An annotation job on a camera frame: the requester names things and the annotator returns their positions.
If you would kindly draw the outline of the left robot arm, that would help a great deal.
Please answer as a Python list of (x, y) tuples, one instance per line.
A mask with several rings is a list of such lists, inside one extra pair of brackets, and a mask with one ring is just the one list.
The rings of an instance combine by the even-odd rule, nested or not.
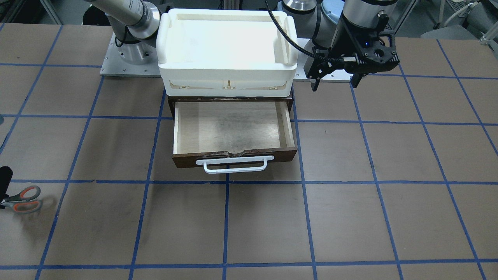
[(307, 59), (303, 66), (311, 88), (336, 70), (352, 75), (356, 88), (368, 74), (388, 72), (400, 63), (395, 34), (388, 29), (396, 0), (282, 0), (304, 47), (293, 43)]

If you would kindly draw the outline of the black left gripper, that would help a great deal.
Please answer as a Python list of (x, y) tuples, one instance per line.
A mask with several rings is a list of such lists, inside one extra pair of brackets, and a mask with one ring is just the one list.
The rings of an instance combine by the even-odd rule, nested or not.
[(320, 81), (335, 70), (352, 74), (351, 86), (356, 89), (366, 75), (391, 71), (400, 63), (391, 33), (354, 34), (352, 38), (346, 33), (343, 35), (345, 37), (333, 48), (311, 48), (310, 52), (315, 56), (335, 59), (335, 62), (306, 59), (304, 72), (311, 79), (313, 92), (318, 90)]

